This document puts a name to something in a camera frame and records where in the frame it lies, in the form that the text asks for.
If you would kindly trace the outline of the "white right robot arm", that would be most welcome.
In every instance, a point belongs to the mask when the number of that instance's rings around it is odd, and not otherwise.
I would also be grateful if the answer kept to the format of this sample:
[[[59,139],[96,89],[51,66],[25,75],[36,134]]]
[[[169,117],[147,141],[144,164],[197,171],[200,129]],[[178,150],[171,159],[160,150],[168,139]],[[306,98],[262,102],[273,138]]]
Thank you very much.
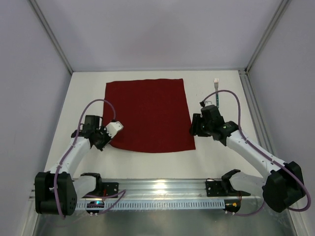
[[[212,137],[247,160],[260,176],[247,175],[234,169],[221,177],[221,187],[228,195],[246,192],[261,197],[275,212],[282,212],[305,197],[303,175],[295,162],[285,163],[252,142],[232,121],[224,121],[217,106],[201,104],[193,114],[190,134]]]

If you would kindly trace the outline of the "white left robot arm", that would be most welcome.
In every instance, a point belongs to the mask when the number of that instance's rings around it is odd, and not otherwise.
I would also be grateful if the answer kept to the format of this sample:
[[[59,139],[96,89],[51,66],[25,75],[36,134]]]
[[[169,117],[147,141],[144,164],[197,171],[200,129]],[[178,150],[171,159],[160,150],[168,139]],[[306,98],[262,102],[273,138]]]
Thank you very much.
[[[71,134],[70,144],[60,160],[48,171],[35,176],[35,210],[38,214],[70,216],[79,199],[103,190],[98,173],[83,173],[73,180],[78,165],[92,147],[102,151],[122,128],[115,120],[106,126],[101,121],[100,116],[87,115],[84,123]]]

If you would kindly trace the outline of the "dark red cloth napkin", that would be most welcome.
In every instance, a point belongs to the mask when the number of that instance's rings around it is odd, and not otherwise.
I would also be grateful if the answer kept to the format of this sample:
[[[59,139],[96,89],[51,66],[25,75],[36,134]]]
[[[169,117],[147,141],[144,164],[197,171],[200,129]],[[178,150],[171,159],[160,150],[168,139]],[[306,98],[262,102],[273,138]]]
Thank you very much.
[[[169,153],[195,149],[183,79],[114,81],[105,86],[103,123],[123,129],[111,146],[128,151]]]

